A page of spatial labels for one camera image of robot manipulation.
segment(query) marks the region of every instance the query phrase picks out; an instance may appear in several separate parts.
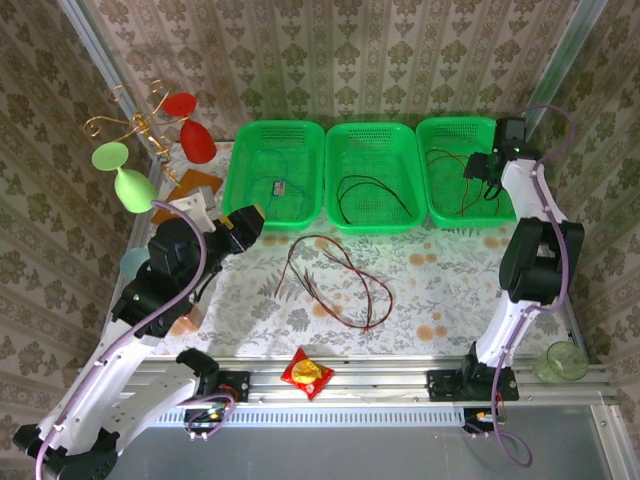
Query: plastic wine glass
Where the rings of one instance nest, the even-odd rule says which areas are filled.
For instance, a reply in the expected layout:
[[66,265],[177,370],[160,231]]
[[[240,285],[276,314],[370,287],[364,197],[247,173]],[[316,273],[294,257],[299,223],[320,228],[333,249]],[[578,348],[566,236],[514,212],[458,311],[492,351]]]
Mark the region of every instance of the plastic wine glass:
[[96,148],[91,163],[103,172],[116,170],[116,195],[131,213],[144,213],[151,210],[151,201],[158,198],[158,191],[142,173],[122,168],[128,158],[129,149],[126,145],[108,142]]

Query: black mount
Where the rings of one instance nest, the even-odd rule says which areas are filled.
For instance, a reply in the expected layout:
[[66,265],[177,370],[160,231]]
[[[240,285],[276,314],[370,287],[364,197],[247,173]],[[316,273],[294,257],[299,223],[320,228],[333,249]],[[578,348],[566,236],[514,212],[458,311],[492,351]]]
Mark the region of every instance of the black mount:
[[[91,450],[77,455],[67,455],[62,447],[47,449],[45,468],[56,480],[104,480],[118,460],[116,441],[120,435],[100,429],[98,439]],[[37,425],[23,425],[13,437],[13,443],[30,457],[36,458],[42,445]]]
[[[249,385],[251,381],[251,373],[243,371],[220,371],[218,362],[208,355],[202,353],[195,348],[185,350],[176,358],[177,363],[183,363],[193,369],[197,377],[200,378],[198,390],[194,398],[204,398],[216,393],[229,393],[221,388],[222,385],[231,387],[237,393],[237,402],[247,402],[249,400]],[[224,404],[219,409],[220,416],[217,420],[207,418],[198,421],[200,426],[193,427],[191,431],[197,435],[209,433],[215,427],[216,423],[222,420],[224,415]],[[188,423],[195,418],[202,417],[208,409],[187,408],[184,413],[185,428]]]
[[[478,362],[476,343],[464,356],[458,370],[429,370],[427,390],[432,402],[490,401],[496,369]],[[520,398],[516,377],[510,367],[500,371],[498,392],[506,401]]]

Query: green plastic basket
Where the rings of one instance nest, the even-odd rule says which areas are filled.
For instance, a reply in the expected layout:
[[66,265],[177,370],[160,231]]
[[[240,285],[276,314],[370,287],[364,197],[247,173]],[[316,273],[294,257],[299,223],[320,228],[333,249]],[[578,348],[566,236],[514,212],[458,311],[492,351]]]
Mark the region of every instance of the green plastic basket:
[[260,205],[269,230],[304,230],[322,209],[324,130],[313,122],[260,120],[240,129],[222,200],[228,215]]
[[[341,231],[398,234],[424,221],[427,204],[413,130],[399,123],[345,123],[329,130],[326,143],[327,215]],[[355,186],[361,182],[370,183]],[[338,195],[344,195],[341,202]]]
[[486,117],[434,117],[423,120],[416,129],[418,148],[423,165],[427,203],[434,223],[440,228],[494,228],[516,220],[513,205],[506,192],[498,200],[486,201],[487,186],[480,180],[462,176],[464,167],[447,157],[446,150],[459,157],[466,166],[467,158],[475,152],[491,153],[496,121]]

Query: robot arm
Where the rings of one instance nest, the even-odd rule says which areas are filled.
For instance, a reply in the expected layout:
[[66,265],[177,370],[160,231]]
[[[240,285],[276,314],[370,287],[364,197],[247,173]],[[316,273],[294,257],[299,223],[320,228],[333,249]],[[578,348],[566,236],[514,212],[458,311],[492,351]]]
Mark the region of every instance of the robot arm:
[[[257,208],[246,207],[211,222],[201,199],[197,205],[198,198],[178,202],[195,226],[206,228],[204,268],[192,227],[182,218],[162,223],[149,242],[150,260],[123,289],[112,320],[78,378],[47,417],[38,425],[20,427],[14,436],[14,443],[34,458],[45,445],[44,465],[54,478],[105,478],[124,448],[162,413],[191,397],[215,393],[220,373],[217,363],[191,349],[144,391],[113,407],[140,363],[193,304],[186,295],[144,326],[143,319],[190,285],[195,285],[193,292],[204,284],[222,270],[228,255],[244,252],[262,230],[264,218]],[[135,334],[123,337],[132,329],[137,329]],[[107,352],[111,354],[108,361]],[[61,416],[66,420],[57,425]]]
[[[539,154],[526,145],[524,119],[498,120],[493,147],[491,155],[472,155],[464,175],[481,179],[498,192],[506,190],[518,219],[500,264],[502,296],[488,329],[473,343],[462,367],[428,372],[432,401],[491,400],[492,380],[503,353],[499,391],[506,400],[518,399],[517,388],[509,387],[516,385],[510,368],[513,353],[538,314],[533,307],[552,305],[561,292],[560,245],[549,215],[559,224],[566,245],[569,279],[582,247],[584,229],[568,222],[553,201],[544,167],[537,165]],[[534,186],[534,176],[543,199]]]

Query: snack bag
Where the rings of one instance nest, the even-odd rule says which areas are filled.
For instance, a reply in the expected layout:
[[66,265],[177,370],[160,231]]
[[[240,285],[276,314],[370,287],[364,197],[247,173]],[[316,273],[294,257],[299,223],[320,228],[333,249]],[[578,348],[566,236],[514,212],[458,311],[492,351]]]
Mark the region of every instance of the snack bag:
[[298,348],[280,379],[295,385],[307,394],[309,400],[313,400],[332,376],[332,369],[309,360],[304,350]]

